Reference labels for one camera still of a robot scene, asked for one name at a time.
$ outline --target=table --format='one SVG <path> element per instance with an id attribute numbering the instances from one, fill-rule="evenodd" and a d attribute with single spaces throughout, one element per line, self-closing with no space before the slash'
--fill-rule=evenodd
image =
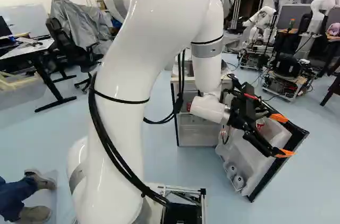
<path id="1" fill-rule="evenodd" d="M 20 34 L 2 36 L 2 37 L 0 37 L 0 40 L 6 39 L 6 38 L 9 38 L 9 37 L 14 37 L 14 38 L 18 38 L 18 37 L 28 37 L 29 34 L 30 34 L 30 32 L 24 32 L 24 33 L 20 33 Z"/>
<path id="2" fill-rule="evenodd" d="M 31 61 L 34 67 L 36 68 L 38 74 L 44 81 L 44 83 L 47 85 L 47 87 L 50 89 L 50 91 L 53 93 L 53 95 L 57 99 L 56 102 L 52 102 L 48 105 L 45 105 L 45 106 L 42 106 L 36 109 L 35 110 L 36 113 L 77 99 L 77 97 L 63 98 L 63 96 L 58 91 L 57 87 L 54 85 L 55 82 L 60 82 L 60 81 L 64 81 L 70 78 L 74 78 L 75 75 L 66 76 L 65 72 L 58 65 L 58 61 L 55 58 L 54 60 L 56 62 L 56 65 L 58 66 L 59 71 L 63 77 L 55 81 L 52 81 L 49 75 L 46 73 L 42 62 L 40 61 L 39 57 L 43 55 L 45 52 L 51 53 L 50 51 L 52 49 L 52 44 L 54 43 L 54 39 L 45 39 L 45 40 L 41 40 L 40 42 L 42 43 L 42 45 L 38 45 L 35 47 L 28 46 L 24 48 L 17 47 L 9 51 L 2 57 L 0 57 L 0 63 L 9 62 L 9 61 L 11 62 Z"/>

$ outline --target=black band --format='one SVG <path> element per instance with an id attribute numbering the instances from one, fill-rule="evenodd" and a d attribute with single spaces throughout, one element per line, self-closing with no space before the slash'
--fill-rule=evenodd
<path id="1" fill-rule="evenodd" d="M 97 76 L 97 73 L 93 76 L 93 80 L 96 79 L 96 76 Z M 143 101 L 122 100 L 122 99 L 112 98 L 112 97 L 109 97 L 107 95 L 104 95 L 103 93 L 100 93 L 100 92 L 96 91 L 95 89 L 93 89 L 91 87 L 90 87 L 90 89 L 93 90 L 96 95 L 98 95 L 98 96 L 100 96 L 102 98 L 105 98 L 105 99 L 113 101 L 113 102 L 122 103 L 122 104 L 139 105 L 139 104 L 145 104 L 146 102 L 148 102 L 150 100 L 150 98 L 148 98 L 147 100 L 143 100 Z"/>
<path id="2" fill-rule="evenodd" d="M 211 40 L 211 41 L 208 41 L 208 42 L 191 42 L 191 43 L 192 43 L 193 45 L 207 45 L 207 44 L 211 44 L 212 42 L 216 42 L 216 41 L 218 41 L 218 40 L 221 40 L 222 37 L 223 37 L 223 35 L 220 36 L 219 38 L 216 38 L 216 39 Z"/>

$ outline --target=gray plastic part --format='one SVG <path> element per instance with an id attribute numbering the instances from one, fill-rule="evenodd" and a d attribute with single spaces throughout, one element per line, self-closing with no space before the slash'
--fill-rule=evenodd
<path id="1" fill-rule="evenodd" d="M 211 58 L 215 57 L 222 52 L 223 42 L 222 39 L 212 44 L 195 45 L 191 44 L 191 53 L 197 58 Z"/>

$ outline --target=white board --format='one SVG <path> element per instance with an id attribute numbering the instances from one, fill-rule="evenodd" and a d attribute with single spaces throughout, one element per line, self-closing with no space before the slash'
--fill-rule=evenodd
<path id="1" fill-rule="evenodd" d="M 3 6 L 0 15 L 13 34 L 30 32 L 30 37 L 49 34 L 45 25 L 47 12 L 41 4 Z"/>

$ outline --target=monitor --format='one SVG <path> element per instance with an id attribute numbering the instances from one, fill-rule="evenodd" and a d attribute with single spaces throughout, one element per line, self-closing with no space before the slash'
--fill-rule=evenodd
<path id="1" fill-rule="evenodd" d="M 7 23 L 5 22 L 4 18 L 0 16 L 0 37 L 5 37 L 11 35 L 12 32 L 9 29 Z"/>

